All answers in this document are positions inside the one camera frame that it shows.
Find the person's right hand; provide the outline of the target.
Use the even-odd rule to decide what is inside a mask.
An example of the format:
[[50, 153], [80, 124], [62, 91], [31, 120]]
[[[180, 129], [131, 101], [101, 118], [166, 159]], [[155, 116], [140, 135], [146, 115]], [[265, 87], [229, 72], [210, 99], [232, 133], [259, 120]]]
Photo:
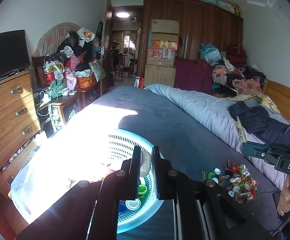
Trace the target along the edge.
[[283, 216], [285, 213], [290, 211], [290, 175], [287, 175], [286, 180], [283, 185], [283, 190], [280, 195], [280, 200], [277, 206], [277, 212], [279, 215]]

